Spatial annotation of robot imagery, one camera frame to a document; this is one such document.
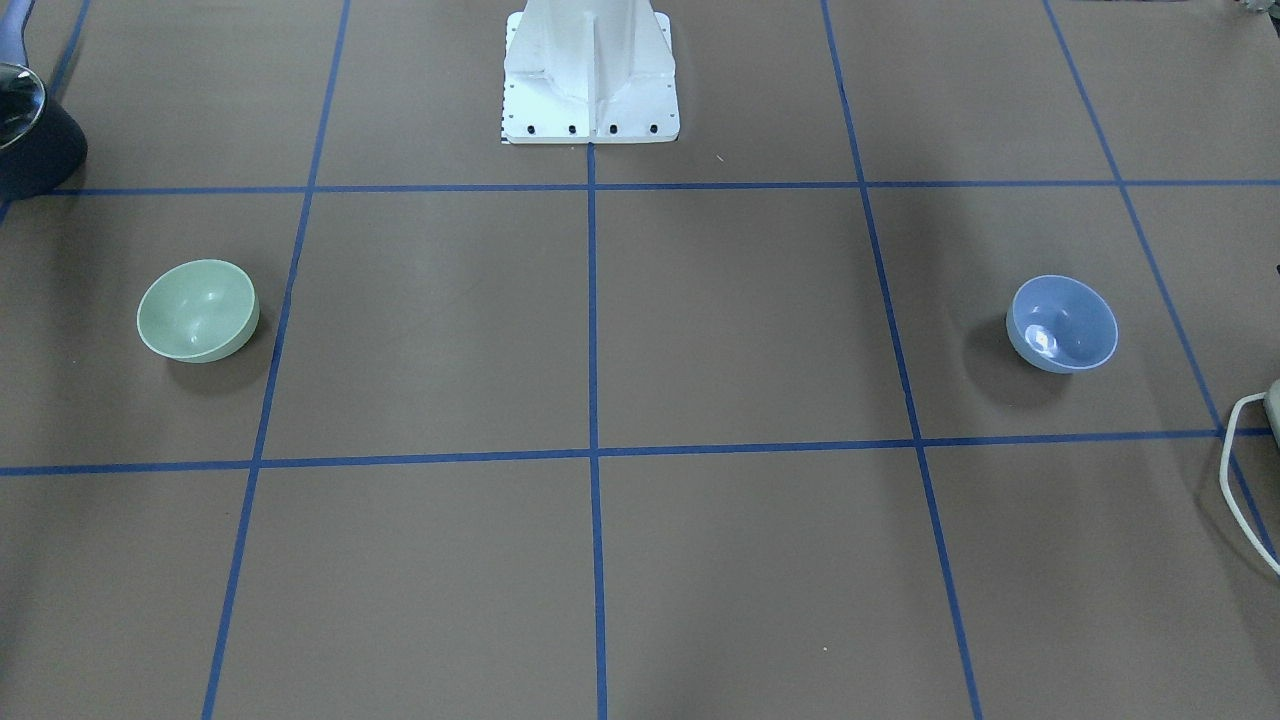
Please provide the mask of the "blue bowl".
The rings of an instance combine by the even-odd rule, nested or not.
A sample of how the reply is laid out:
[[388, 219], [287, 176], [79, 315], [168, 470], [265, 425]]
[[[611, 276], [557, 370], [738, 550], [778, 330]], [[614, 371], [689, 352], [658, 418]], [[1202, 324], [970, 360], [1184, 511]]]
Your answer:
[[1068, 275], [1037, 275], [1014, 293], [1005, 329], [1018, 356], [1042, 372], [1078, 374], [1117, 351], [1117, 319], [1106, 300]]

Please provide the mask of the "green bowl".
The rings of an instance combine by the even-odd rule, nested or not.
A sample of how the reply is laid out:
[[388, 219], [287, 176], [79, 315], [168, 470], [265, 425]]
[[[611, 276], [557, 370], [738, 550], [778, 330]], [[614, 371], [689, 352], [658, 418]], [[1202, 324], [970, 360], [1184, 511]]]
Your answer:
[[259, 292], [233, 263], [205, 258], [161, 274], [143, 293], [134, 325], [154, 354], [178, 363], [206, 364], [238, 352], [256, 332]]

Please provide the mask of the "white chrome toaster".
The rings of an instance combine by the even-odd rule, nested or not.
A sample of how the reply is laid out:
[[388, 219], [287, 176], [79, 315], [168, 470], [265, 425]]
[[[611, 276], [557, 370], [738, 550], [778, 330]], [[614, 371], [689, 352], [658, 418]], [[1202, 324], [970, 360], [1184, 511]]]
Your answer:
[[1270, 433], [1276, 446], [1280, 445], [1280, 379], [1274, 380], [1263, 392], [1263, 411], [1266, 414]]

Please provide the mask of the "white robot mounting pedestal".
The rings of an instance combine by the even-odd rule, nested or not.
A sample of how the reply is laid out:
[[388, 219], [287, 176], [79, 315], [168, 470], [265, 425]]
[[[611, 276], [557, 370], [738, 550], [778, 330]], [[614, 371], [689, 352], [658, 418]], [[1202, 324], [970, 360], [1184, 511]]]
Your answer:
[[504, 142], [680, 137], [672, 23], [652, 3], [529, 1], [506, 18], [504, 41]]

